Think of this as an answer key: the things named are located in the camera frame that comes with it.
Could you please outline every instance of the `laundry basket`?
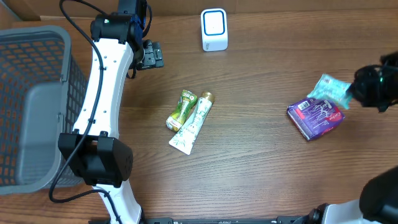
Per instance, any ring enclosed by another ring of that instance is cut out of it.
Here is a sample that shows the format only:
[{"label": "laundry basket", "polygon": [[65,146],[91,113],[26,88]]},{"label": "laundry basket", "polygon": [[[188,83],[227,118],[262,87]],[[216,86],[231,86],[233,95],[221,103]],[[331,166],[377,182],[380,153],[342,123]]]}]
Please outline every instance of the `laundry basket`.
[{"label": "laundry basket", "polygon": [[[0,195],[50,187],[65,160],[60,133],[71,133],[87,80],[57,26],[0,31]],[[68,168],[57,187],[79,184]]]}]

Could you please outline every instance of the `green snack wrapper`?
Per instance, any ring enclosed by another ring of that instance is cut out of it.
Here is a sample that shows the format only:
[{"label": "green snack wrapper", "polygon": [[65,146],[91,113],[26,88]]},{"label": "green snack wrapper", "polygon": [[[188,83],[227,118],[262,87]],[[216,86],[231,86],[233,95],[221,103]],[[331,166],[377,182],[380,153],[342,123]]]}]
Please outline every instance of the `green snack wrapper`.
[{"label": "green snack wrapper", "polygon": [[185,123],[189,112],[197,103],[198,97],[188,90],[182,90],[180,101],[174,112],[167,118],[166,125],[173,131],[179,131]]}]

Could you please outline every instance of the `tube cap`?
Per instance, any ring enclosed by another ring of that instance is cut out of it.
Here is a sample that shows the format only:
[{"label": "tube cap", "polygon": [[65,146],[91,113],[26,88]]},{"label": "tube cap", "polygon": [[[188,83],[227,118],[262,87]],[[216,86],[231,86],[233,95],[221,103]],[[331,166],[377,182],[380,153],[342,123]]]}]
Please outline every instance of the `tube cap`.
[{"label": "tube cap", "polygon": [[216,97],[207,91],[203,91],[203,93],[201,93],[201,97],[210,101],[211,103],[214,103],[214,101],[216,100]]}]

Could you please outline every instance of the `purple package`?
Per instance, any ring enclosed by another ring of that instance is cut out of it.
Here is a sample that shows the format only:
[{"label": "purple package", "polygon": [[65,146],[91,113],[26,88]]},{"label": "purple package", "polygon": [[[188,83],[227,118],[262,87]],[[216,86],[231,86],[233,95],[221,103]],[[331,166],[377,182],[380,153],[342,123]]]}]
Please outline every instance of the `purple package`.
[{"label": "purple package", "polygon": [[306,98],[290,105],[287,115],[308,141],[331,131],[345,118],[333,102],[315,98]]}]

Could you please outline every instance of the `teal plastic wrapper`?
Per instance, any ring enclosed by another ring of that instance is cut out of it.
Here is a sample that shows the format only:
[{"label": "teal plastic wrapper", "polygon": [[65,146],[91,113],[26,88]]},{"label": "teal plastic wrapper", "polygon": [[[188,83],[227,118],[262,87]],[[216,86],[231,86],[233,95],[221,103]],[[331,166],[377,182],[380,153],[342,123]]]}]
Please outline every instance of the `teal plastic wrapper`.
[{"label": "teal plastic wrapper", "polygon": [[347,92],[350,85],[350,83],[337,80],[328,74],[323,74],[313,91],[307,97],[331,100],[348,110],[349,103],[353,99],[352,94]]}]

